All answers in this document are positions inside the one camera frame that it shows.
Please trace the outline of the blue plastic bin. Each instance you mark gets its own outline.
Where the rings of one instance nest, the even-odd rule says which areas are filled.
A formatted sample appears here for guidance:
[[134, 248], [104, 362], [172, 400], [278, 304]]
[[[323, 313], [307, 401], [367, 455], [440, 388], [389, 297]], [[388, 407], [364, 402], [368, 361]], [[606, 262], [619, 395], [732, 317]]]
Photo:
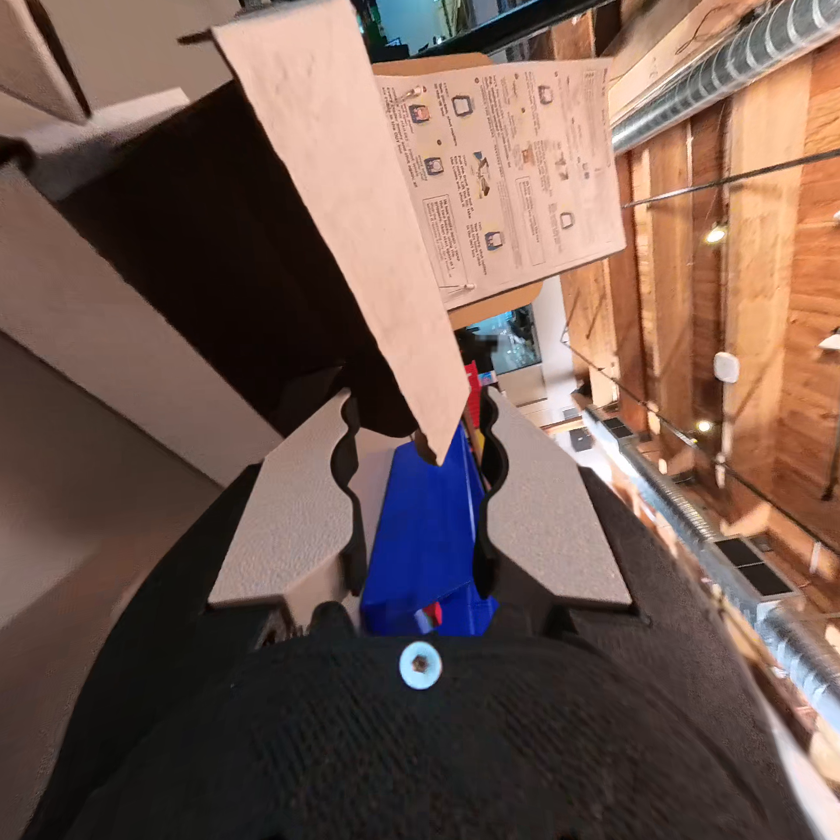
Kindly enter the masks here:
[[485, 633], [498, 603], [478, 593], [473, 575], [484, 496], [464, 428], [457, 427], [440, 467], [426, 463], [414, 443], [396, 447], [360, 601], [367, 634], [426, 635], [415, 614], [433, 602], [443, 608], [443, 623], [428, 634]]

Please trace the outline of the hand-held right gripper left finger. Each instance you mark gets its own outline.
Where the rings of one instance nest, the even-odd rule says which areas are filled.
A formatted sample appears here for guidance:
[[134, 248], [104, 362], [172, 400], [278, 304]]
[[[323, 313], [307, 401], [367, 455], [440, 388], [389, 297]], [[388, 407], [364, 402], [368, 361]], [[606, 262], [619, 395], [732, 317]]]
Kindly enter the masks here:
[[359, 595], [366, 580], [355, 399], [342, 389], [273, 450], [254, 487], [207, 603], [279, 606], [289, 629], [317, 608]]

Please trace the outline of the white cardboard mailer box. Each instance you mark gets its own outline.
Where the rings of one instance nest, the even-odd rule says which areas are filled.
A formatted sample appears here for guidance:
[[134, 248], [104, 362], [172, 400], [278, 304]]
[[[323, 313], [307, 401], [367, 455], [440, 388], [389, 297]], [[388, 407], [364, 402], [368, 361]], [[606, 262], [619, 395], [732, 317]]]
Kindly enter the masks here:
[[[434, 286], [349, 2], [303, 2], [212, 29], [248, 114], [286, 167], [360, 306], [375, 348], [440, 465], [466, 404], [466, 376]], [[46, 199], [44, 222], [2, 256], [2, 332], [218, 485], [279, 442], [221, 376]]]

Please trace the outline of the silver ventilation duct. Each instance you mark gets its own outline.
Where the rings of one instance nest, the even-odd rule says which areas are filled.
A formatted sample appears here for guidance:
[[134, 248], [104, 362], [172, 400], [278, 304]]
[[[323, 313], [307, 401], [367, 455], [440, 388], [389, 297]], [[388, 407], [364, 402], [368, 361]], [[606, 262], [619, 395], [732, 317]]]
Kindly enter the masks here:
[[818, 615], [802, 591], [749, 539], [714, 529], [677, 484], [638, 450], [636, 436], [621, 419], [593, 406], [582, 409], [582, 419], [641, 500], [667, 522], [809, 705], [838, 732], [838, 653], [817, 633]]
[[838, 1], [788, 1], [707, 49], [621, 118], [612, 129], [616, 155], [645, 144], [774, 70], [838, 36]]

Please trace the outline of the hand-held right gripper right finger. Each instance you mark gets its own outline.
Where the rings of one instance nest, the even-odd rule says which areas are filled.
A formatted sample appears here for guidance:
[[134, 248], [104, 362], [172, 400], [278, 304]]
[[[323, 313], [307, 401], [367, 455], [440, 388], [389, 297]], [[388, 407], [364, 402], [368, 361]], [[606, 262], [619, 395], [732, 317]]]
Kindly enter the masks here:
[[482, 389], [476, 521], [478, 594], [548, 622], [562, 608], [626, 613], [634, 604], [575, 460], [495, 387]]

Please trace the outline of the printed instruction sheet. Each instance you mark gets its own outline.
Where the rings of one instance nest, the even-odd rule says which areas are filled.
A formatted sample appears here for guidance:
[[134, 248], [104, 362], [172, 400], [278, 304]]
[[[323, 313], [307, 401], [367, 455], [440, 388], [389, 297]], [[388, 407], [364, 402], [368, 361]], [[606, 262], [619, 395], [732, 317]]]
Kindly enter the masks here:
[[624, 250], [612, 63], [467, 54], [373, 65], [447, 311]]

